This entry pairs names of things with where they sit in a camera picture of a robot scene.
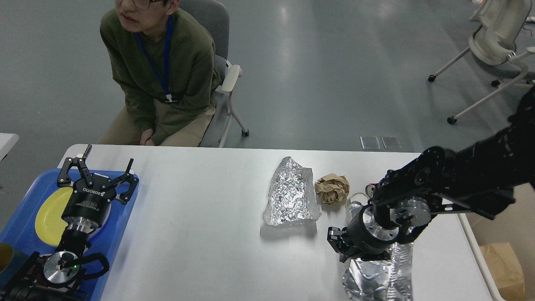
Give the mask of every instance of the glasses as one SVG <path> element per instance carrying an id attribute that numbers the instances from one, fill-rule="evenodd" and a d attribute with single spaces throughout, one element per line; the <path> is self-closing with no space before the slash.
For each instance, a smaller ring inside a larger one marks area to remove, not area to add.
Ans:
<path id="1" fill-rule="evenodd" d="M 160 1 L 162 0 L 132 0 L 135 6 L 141 8 L 142 10 L 148 9 L 152 2 L 160 2 Z"/>

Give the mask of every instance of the blue tray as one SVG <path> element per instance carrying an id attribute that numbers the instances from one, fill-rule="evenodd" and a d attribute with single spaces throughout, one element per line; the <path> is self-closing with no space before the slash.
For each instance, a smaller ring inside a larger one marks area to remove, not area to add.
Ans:
<path id="1" fill-rule="evenodd" d="M 35 251 L 39 252 L 40 255 L 54 253 L 55 247 L 45 244 L 38 238 L 37 233 L 35 232 L 35 218 L 41 205 L 52 193 L 59 189 L 56 185 L 59 171 L 60 169 L 57 168 L 50 169 L 40 174 L 37 179 L 35 179 L 34 183 L 22 199 L 19 207 L 0 234 L 0 242 L 8 243 L 28 256 Z M 91 170 L 90 172 L 96 172 L 110 178 L 116 178 L 124 173 L 107 170 Z M 72 181 L 80 179 L 80 173 L 76 169 L 71 169 L 68 174 Z M 128 183 L 123 183 L 116 188 L 118 194 L 125 192 L 127 189 Z M 108 221 L 104 227 L 89 240 L 92 246 L 88 249 L 86 255 L 93 253 L 104 254 L 110 262 L 110 269 L 113 266 L 113 259 L 115 258 L 117 248 L 123 237 L 126 223 L 132 212 L 136 196 L 137 188 L 128 204 L 123 205 L 117 200 L 112 201 Z M 87 269 L 87 273 L 94 273 L 102 269 L 98 261 L 91 262 L 83 267 Z M 108 274 L 109 272 L 97 279 L 85 280 L 82 282 L 80 289 L 88 293 L 86 300 L 100 300 L 104 285 L 108 279 Z"/>

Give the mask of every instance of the aluminum foil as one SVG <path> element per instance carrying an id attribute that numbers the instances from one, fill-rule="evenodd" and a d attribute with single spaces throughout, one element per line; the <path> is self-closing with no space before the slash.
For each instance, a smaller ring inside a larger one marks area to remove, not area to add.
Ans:
<path id="1" fill-rule="evenodd" d="M 350 204 L 351 216 L 362 205 Z M 391 247 L 391 259 L 362 261 L 350 259 L 342 277 L 342 284 L 351 300 L 359 301 L 412 301 L 412 243 Z"/>
<path id="2" fill-rule="evenodd" d="M 292 226 L 317 221 L 321 206 L 316 200 L 311 168 L 304 168 L 291 157 L 285 157 L 277 167 L 262 216 L 272 226 Z"/>

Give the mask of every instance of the green sweater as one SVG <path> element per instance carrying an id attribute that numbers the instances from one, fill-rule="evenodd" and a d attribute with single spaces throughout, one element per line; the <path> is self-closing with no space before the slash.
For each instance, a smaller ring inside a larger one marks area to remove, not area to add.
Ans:
<path id="1" fill-rule="evenodd" d="M 169 55 L 169 90 L 173 100 L 169 112 L 155 124 L 153 99 L 166 100 L 134 33 L 126 31 L 115 9 L 104 15 L 100 32 L 110 54 L 113 79 L 125 92 L 126 110 L 141 131 L 153 129 L 159 145 L 193 121 L 206 107 L 213 107 L 211 92 L 221 84 L 213 58 L 215 45 L 210 33 L 190 14 L 178 9 L 173 14 Z M 165 39 L 157 43 L 142 38 L 150 59 L 163 78 Z"/>

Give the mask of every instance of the khaki pants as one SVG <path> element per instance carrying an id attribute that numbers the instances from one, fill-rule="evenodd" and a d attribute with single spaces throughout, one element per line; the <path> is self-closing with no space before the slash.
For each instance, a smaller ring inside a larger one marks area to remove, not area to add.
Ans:
<path id="1" fill-rule="evenodd" d="M 156 110 L 156 123 L 167 113 L 169 105 L 154 100 Z M 193 146 L 201 143 L 206 128 L 216 112 L 215 108 L 206 108 L 195 120 L 190 122 L 180 131 L 165 138 L 161 146 Z M 121 112 L 115 117 L 108 130 L 99 138 L 98 144 L 114 145 L 139 145 L 141 140 L 141 130 L 134 124 L 130 115 L 123 107 Z"/>

